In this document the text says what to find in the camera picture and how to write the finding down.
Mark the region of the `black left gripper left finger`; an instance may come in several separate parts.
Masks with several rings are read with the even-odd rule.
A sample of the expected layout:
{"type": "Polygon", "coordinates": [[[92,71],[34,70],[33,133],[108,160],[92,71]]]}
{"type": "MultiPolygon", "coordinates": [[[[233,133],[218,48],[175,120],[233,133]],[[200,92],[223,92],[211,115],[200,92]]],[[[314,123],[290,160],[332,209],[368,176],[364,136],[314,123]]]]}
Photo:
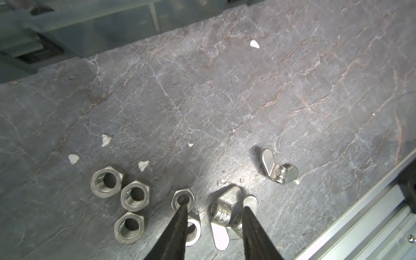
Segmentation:
{"type": "Polygon", "coordinates": [[[188,210],[180,206],[145,260],[183,260],[186,251],[188,210]]]}

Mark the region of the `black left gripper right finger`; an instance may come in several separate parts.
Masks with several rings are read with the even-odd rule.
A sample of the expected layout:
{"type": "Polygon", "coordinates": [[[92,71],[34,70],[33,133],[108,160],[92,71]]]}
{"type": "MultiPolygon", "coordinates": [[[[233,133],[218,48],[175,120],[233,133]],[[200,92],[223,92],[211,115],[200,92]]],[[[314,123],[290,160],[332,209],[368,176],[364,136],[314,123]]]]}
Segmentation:
{"type": "Polygon", "coordinates": [[[242,213],[243,244],[246,260],[283,260],[252,210],[242,213]]]}

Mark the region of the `silver wing nut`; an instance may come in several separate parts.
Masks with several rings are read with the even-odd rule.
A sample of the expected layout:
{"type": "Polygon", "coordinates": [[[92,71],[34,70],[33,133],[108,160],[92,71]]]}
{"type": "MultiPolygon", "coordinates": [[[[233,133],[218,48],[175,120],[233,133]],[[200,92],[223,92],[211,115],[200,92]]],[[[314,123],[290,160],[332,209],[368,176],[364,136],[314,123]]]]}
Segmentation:
{"type": "Polygon", "coordinates": [[[242,201],[242,191],[236,185],[229,186],[219,197],[217,197],[210,208],[210,221],[228,226],[233,220],[233,212],[242,201]]]}
{"type": "Polygon", "coordinates": [[[273,182],[285,185],[297,180],[299,176],[297,167],[289,164],[278,164],[270,149],[264,149],[261,152],[260,158],[266,176],[273,182]]]}
{"type": "Polygon", "coordinates": [[[253,195],[242,196],[242,201],[233,212],[233,220],[228,226],[222,226],[210,221],[214,245],[217,250],[224,251],[228,248],[230,241],[243,237],[242,213],[244,207],[249,207],[253,214],[258,212],[258,200],[253,195]]]}

